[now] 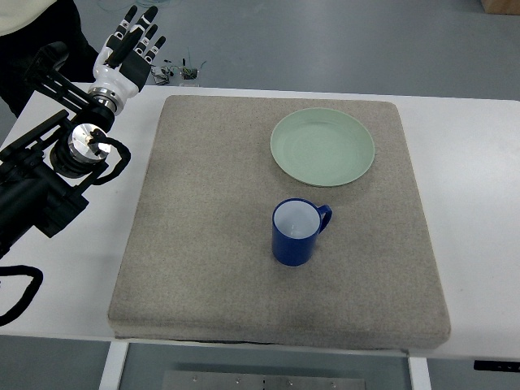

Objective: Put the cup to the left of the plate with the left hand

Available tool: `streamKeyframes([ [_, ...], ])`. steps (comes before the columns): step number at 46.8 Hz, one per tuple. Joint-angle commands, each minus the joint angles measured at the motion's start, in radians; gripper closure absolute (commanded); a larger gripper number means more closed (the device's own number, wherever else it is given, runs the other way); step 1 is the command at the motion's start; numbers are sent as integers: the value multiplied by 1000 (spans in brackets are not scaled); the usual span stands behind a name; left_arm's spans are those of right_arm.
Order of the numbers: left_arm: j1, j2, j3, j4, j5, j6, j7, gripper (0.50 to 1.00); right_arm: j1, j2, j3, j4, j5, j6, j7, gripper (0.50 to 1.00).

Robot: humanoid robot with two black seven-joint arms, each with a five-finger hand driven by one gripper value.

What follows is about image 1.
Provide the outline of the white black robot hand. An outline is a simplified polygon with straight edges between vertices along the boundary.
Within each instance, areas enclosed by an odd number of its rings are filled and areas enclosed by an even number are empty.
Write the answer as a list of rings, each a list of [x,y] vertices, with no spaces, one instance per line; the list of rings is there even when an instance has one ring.
[[[143,89],[151,64],[166,42],[164,36],[156,36],[157,14],[158,8],[151,6],[137,16],[137,6],[131,6],[95,60],[90,94],[104,91],[124,104]]]

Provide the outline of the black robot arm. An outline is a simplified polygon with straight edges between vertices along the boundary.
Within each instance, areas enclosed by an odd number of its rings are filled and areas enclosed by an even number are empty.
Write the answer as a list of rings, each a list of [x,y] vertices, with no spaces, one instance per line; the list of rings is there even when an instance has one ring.
[[[107,135],[116,106],[66,79],[59,68],[64,43],[42,47],[25,81],[63,109],[7,145],[1,152],[1,253],[29,229],[45,236],[61,232],[89,204],[85,191],[118,177],[131,160],[129,149]]]

